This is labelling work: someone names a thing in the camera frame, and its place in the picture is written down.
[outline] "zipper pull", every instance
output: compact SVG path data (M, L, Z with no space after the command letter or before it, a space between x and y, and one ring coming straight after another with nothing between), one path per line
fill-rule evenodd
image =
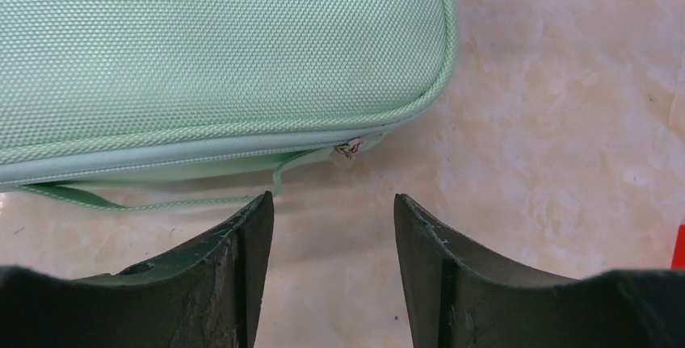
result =
M352 164L355 163L356 154L359 152L359 149L361 149L361 146L365 143L365 139L355 138L346 144L338 145L330 153L330 158L337 167L342 169L350 169Z

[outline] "red object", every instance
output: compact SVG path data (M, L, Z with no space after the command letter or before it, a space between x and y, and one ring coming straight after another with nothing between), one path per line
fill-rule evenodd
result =
M678 238L675 240L675 250L673 251L673 262L671 269L685 270L685 225L678 229Z

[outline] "countertop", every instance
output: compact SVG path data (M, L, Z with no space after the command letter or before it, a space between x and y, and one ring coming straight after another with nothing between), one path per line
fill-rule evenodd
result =
M456 72L426 114L349 170L323 163L284 175L257 347L411 347L396 193L560 275L670 265L685 216L685 0L457 6ZM259 193L269 180L106 195L138 204ZM238 208L126 216L0 194L0 263L65 278L116 273Z

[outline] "black plastic part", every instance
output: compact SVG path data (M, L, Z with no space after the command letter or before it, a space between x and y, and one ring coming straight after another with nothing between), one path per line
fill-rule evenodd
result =
M252 347L273 224L266 193L118 275L68 281L0 267L0 346Z
M685 273L580 281L503 257L405 195L395 233L415 348L685 346Z

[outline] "beige marble tabletop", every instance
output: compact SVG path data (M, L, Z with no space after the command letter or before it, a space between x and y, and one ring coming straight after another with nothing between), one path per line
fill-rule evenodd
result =
M669 266L685 216L685 0L458 8L456 72L425 115L350 170L284 175L257 347L411 346L396 193L554 273ZM107 195L136 204L268 182L249 174ZM0 194L0 263L66 278L116 273L236 210L125 216Z

